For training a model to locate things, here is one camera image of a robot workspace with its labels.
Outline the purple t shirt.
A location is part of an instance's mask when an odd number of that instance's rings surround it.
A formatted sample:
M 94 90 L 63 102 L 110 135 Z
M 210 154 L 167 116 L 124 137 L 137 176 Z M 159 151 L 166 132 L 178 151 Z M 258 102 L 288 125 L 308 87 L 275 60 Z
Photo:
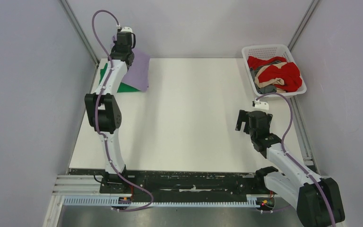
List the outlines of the purple t shirt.
M 151 58 L 150 55 L 141 51 L 137 47 L 133 49 L 133 52 L 134 61 L 121 82 L 137 88 L 140 92 L 146 92 L 149 87 L 148 70 Z

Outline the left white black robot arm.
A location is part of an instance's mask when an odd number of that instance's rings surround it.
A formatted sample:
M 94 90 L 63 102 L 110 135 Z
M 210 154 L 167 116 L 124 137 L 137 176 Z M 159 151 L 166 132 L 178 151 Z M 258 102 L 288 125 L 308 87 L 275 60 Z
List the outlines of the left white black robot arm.
M 106 157 L 104 190 L 117 192 L 131 190 L 134 186 L 126 177 L 126 165 L 121 155 L 119 128 L 122 114 L 115 99 L 120 83 L 134 60 L 136 36 L 126 27 L 117 33 L 114 47 L 104 74 L 95 92 L 85 95 L 86 113 L 90 126 L 98 133 Z

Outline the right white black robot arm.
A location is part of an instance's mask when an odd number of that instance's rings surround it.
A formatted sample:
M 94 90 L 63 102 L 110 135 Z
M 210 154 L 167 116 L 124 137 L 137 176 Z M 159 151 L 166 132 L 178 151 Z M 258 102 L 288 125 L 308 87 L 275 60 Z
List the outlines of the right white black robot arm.
M 291 205 L 304 227 L 328 227 L 346 218 L 337 182 L 302 165 L 286 145 L 270 132 L 272 115 L 263 111 L 240 110 L 236 131 L 250 136 L 254 149 L 273 166 L 256 171 L 254 187 L 269 190 Z

